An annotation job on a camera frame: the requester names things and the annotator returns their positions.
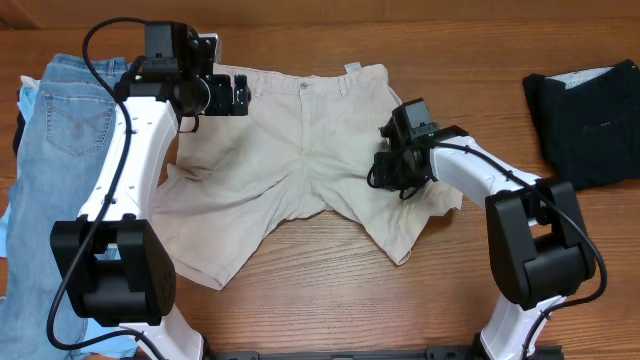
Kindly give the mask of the beige cotton shorts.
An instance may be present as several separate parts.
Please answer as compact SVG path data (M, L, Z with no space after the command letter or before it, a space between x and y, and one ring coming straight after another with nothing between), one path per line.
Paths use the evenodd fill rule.
M441 183L408 200L368 185L379 130L399 104L385 66L243 75L248 114L204 117L180 135L156 192L153 228L181 276L220 290L280 223L329 209L402 264L430 218L461 207L460 192Z

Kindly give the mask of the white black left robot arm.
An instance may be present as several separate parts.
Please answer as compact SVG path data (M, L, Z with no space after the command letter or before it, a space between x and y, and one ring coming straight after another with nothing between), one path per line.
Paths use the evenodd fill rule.
M114 133L94 189L73 221L55 222L50 244L62 298L81 318L127 336L152 359L212 359L207 339L175 304L176 270L150 224L162 164L183 117L245 116L247 77L216 75L210 61L180 69L176 59L141 57L111 88Z

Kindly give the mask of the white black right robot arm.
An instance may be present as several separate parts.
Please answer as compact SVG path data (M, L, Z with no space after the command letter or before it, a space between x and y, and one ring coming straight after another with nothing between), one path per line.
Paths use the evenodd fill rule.
M454 187L485 212L490 267L500 296L472 344L430 347L429 359L560 359L536 349L553 312L579 304L600 256L567 182L520 171L482 149L456 126L432 133L380 130L388 146L367 181L407 199L427 181Z

